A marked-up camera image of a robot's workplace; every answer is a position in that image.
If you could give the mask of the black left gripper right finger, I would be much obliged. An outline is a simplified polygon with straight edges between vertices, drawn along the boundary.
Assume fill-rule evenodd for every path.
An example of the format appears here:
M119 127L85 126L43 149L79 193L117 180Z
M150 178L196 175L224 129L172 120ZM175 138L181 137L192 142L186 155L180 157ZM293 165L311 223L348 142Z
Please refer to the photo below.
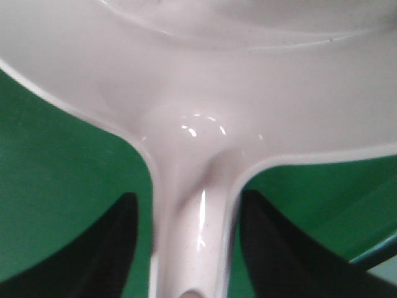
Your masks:
M243 192L243 257L257 297L396 297L396 286L329 251L258 191Z

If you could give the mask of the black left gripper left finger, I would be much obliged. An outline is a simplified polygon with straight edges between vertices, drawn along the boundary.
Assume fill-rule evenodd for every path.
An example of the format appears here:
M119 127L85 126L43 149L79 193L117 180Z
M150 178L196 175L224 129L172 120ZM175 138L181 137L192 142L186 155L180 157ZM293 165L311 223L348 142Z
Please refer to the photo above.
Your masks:
M1 297L121 297L137 230L137 198L127 192L60 251L2 282Z

